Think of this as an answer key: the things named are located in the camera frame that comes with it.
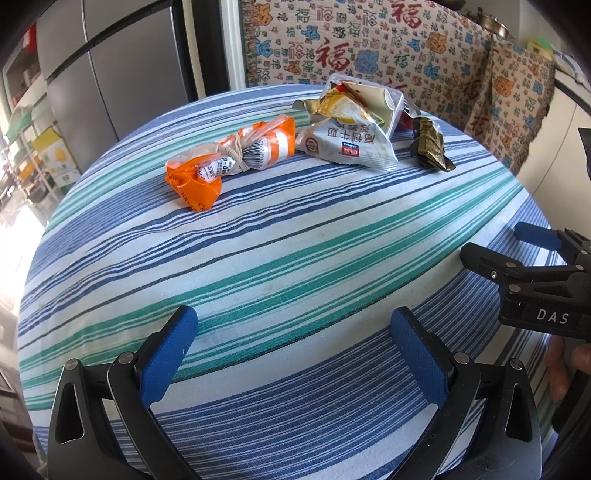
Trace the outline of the person's right hand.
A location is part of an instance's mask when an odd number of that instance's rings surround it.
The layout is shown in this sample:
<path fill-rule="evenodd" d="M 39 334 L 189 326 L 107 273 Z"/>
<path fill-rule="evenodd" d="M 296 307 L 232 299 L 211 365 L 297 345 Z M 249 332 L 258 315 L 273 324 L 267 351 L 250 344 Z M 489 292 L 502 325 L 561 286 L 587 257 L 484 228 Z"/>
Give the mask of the person's right hand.
<path fill-rule="evenodd" d="M 545 364 L 548 368 L 551 398 L 554 403 L 559 403 L 565 397 L 570 386 L 570 374 L 565 362 L 565 342 L 562 337 L 553 335 L 550 338 Z M 576 370 L 587 375 L 591 373 L 589 344 L 579 345 L 572 351 L 571 364 Z"/>

